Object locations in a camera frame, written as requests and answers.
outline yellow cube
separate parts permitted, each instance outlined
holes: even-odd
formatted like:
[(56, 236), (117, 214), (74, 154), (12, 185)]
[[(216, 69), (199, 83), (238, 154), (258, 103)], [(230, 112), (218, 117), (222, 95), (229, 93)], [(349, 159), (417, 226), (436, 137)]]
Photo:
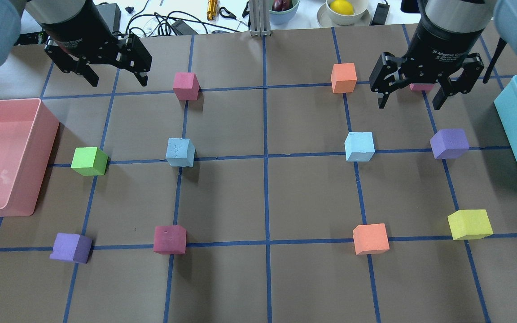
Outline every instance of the yellow cube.
[(459, 210), (448, 215), (452, 239), (482, 239), (494, 234), (486, 210)]

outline foam cube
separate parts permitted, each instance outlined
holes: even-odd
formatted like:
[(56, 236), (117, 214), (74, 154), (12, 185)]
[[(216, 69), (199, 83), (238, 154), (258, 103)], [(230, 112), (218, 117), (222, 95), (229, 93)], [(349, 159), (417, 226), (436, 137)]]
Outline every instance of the foam cube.
[(57, 233), (49, 259), (86, 264), (91, 251), (91, 238), (72, 233)]
[(368, 162), (374, 155), (371, 132), (349, 132), (344, 141), (347, 162)]
[(105, 175), (109, 156), (97, 147), (75, 149), (71, 169), (83, 176)]
[(334, 64), (330, 81), (332, 82), (332, 93), (352, 93), (357, 81), (355, 64)]
[(464, 129), (441, 129), (430, 139), (435, 159), (455, 159), (470, 149)]
[(181, 255), (187, 248), (187, 231), (180, 225), (154, 228), (153, 251), (161, 255)]
[(494, 234), (486, 210), (459, 210), (448, 215), (452, 239), (482, 239)]
[(352, 235), (357, 255), (373, 255), (390, 250), (384, 223), (358, 225)]
[(195, 163), (195, 146), (190, 139), (169, 138), (165, 158), (173, 167), (192, 167)]
[(411, 83), (410, 91), (429, 91), (432, 90), (434, 84), (429, 83)]
[(196, 100), (199, 97), (199, 81), (195, 73), (177, 72), (173, 91), (179, 100)]

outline orange cube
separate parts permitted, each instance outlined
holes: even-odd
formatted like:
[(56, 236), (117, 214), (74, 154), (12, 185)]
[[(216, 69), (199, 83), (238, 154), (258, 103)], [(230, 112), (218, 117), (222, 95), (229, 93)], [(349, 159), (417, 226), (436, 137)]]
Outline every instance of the orange cube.
[(332, 93), (352, 93), (355, 90), (357, 77), (354, 63), (334, 64), (330, 82)]
[(390, 249), (384, 223), (359, 225), (352, 233), (357, 255), (372, 255)]

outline yellow tool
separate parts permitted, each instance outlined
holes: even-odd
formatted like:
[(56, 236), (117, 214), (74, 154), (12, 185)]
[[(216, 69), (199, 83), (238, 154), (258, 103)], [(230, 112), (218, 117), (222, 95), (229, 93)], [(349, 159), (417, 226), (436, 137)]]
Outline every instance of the yellow tool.
[(207, 7), (207, 20), (215, 20), (217, 16), (218, 0), (209, 0), (209, 6)]

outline light blue cube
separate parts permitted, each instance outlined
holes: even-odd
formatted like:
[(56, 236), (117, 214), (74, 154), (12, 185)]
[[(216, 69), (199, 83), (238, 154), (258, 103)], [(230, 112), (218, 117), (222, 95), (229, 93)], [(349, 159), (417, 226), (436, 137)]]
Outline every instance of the light blue cube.
[(166, 161), (173, 167), (192, 167), (195, 162), (195, 146), (190, 139), (169, 138)]
[(374, 155), (371, 132), (349, 132), (344, 142), (347, 162), (368, 162)]

